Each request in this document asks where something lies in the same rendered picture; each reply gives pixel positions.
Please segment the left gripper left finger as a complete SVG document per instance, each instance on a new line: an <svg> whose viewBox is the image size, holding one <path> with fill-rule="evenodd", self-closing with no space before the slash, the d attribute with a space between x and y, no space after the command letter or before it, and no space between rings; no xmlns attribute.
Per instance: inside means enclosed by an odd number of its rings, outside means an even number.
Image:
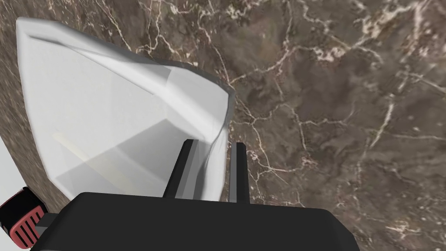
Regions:
<svg viewBox="0 0 446 251"><path fill-rule="evenodd" d="M185 140L162 197L200 200L205 164L206 144L197 139Z"/></svg>

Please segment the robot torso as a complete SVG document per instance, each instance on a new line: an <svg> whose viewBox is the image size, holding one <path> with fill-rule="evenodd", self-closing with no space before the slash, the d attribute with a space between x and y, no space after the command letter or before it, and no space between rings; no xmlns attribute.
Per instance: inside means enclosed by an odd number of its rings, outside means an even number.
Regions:
<svg viewBox="0 0 446 251"><path fill-rule="evenodd" d="M0 139L0 251L31 249L55 216L26 186Z"/></svg>

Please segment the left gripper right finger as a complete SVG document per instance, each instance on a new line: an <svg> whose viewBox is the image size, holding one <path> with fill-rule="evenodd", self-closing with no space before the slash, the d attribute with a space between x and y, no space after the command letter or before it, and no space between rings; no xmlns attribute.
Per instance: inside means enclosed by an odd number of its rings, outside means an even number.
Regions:
<svg viewBox="0 0 446 251"><path fill-rule="evenodd" d="M231 203L250 203L247 149L242 142L231 143L228 201Z"/></svg>

